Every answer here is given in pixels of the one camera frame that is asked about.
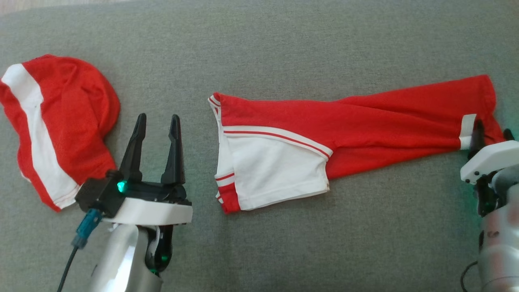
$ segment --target blue cable connector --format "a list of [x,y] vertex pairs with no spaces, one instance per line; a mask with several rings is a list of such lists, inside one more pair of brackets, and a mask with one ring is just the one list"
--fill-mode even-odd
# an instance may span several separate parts
[[87,245],[87,240],[92,231],[99,225],[103,219],[103,214],[97,209],[88,210],[81,224],[76,229],[76,237],[72,241],[72,245],[78,249],[83,249]]

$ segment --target green led light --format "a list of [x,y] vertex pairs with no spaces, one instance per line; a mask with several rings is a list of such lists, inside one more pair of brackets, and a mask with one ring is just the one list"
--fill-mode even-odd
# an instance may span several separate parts
[[117,183],[117,189],[119,189],[119,192],[124,193],[126,192],[126,185],[127,181],[123,180]]

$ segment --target metal robot arm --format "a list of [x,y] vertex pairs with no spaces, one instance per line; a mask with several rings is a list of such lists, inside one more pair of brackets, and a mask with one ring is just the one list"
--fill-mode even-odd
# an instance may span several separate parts
[[173,228],[190,223],[191,202],[185,182],[180,119],[173,115],[171,147],[160,183],[142,181],[140,172],[146,115],[140,114],[119,170],[104,179],[88,179],[76,200],[85,212],[94,208],[114,223],[106,251],[92,273],[92,292],[159,292],[160,273],[172,255]]
[[485,146],[483,126],[475,125],[469,161],[461,179],[474,185],[483,218],[477,265],[483,292],[519,291],[519,142]]

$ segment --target red stripe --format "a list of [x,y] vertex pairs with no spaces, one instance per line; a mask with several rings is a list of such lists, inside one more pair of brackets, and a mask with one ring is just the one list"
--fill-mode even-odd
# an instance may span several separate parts
[[321,149],[319,149],[319,148],[317,148],[317,147],[315,147],[313,145],[310,145],[310,144],[307,144],[307,143],[303,143],[301,141],[297,141],[295,139],[292,139],[292,138],[289,138],[289,137],[286,137],[286,136],[283,136],[283,135],[278,135],[278,134],[273,134],[273,133],[268,133],[268,132],[259,132],[259,131],[224,131],[224,133],[226,133],[226,134],[259,134],[259,135],[274,136],[274,137],[286,139],[286,140],[289,140],[289,141],[292,141],[292,142],[296,142],[296,143],[299,143],[301,145],[312,147],[315,150],[317,150],[317,151],[321,152],[322,154],[324,154],[326,157],[330,158],[328,153],[322,151]]
[[219,107],[219,105],[216,102],[214,102],[212,98],[209,98],[209,101],[212,102],[215,106]]
[[216,180],[224,180],[226,178],[230,178],[231,176],[233,176],[234,174],[230,174],[230,175],[226,175],[224,177],[220,177],[220,178],[217,178]]

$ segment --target gray couch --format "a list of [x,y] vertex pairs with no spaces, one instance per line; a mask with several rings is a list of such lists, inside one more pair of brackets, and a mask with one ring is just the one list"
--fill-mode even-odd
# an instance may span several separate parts
[[[217,135],[207,97],[334,100],[489,74],[498,121],[519,133],[514,0],[175,0],[70,6],[0,18],[0,69],[43,54],[86,60],[121,100],[106,143],[120,162],[148,115],[141,169],[160,177],[171,114],[182,119],[192,224],[177,228],[164,291],[458,291],[477,256],[479,218],[459,179],[465,153],[337,179],[327,194],[232,216],[214,195]],[[0,116],[0,290],[53,291],[83,217],[56,214],[20,176]],[[73,262],[85,290],[108,239],[102,224]],[[467,287],[477,291],[476,269]]]

